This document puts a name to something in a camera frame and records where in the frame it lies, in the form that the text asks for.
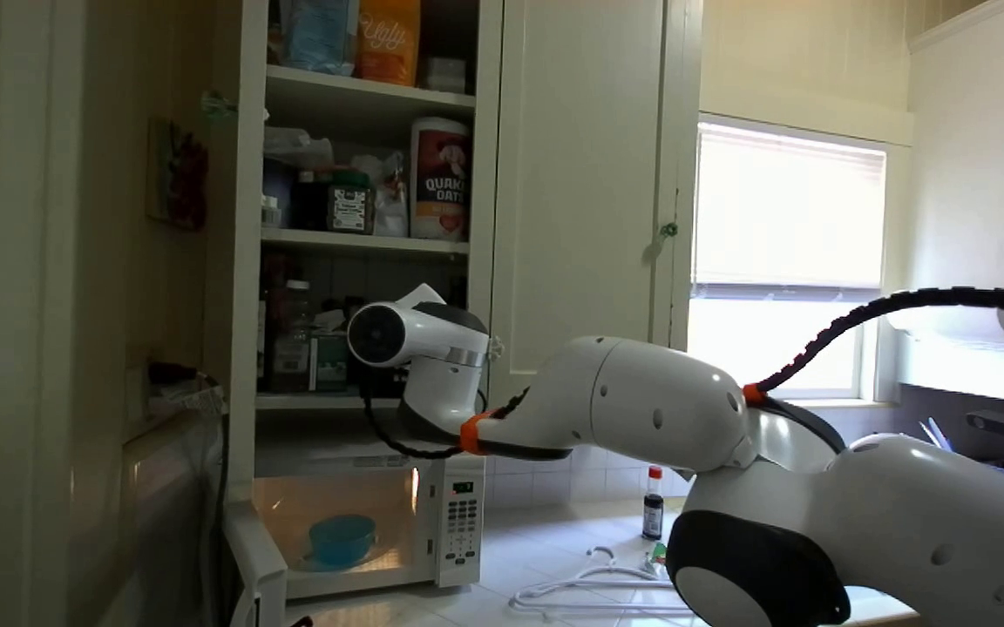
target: shelf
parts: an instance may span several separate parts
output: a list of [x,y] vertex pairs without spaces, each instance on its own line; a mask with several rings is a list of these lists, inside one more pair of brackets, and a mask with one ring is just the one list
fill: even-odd
[[291,66],[263,71],[263,104],[272,124],[302,124],[313,136],[406,146],[416,117],[471,117],[471,95],[423,91],[355,76],[308,72]]
[[466,241],[411,241],[411,237],[369,237],[330,230],[261,230],[261,245],[284,249],[335,249],[335,250],[390,250],[390,253],[466,253]]
[[[377,397],[374,408],[396,408],[396,397]],[[259,395],[259,411],[362,411],[355,395]]]

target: microwave control panel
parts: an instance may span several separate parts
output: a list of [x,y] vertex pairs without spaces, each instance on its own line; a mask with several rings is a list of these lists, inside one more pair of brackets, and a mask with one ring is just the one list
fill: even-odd
[[471,585],[482,575],[484,463],[445,459],[440,481],[434,585]]

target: white microwave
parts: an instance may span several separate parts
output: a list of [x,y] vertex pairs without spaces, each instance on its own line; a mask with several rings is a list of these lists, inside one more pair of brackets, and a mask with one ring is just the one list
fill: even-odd
[[482,577],[484,463],[477,457],[313,459],[261,475],[224,530],[242,577],[234,627],[280,627],[284,607],[390,585]]

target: window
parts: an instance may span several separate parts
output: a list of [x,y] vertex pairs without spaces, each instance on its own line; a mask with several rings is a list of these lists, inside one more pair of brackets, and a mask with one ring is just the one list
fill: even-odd
[[[878,295],[884,150],[701,124],[688,350],[737,383],[769,376]],[[863,402],[871,328],[836,337],[777,397]]]

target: countertop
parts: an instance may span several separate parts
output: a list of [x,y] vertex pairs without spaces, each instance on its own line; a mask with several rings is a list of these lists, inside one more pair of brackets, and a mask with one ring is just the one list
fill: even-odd
[[[313,627],[510,627],[510,625],[598,625],[598,627],[704,627],[669,589],[662,567],[647,567],[640,505],[602,503],[486,517],[482,583],[466,589],[387,589],[290,607]],[[632,589],[567,589],[592,583],[592,567],[624,567],[612,583]],[[909,619],[909,607],[871,589],[850,592],[850,625]]]

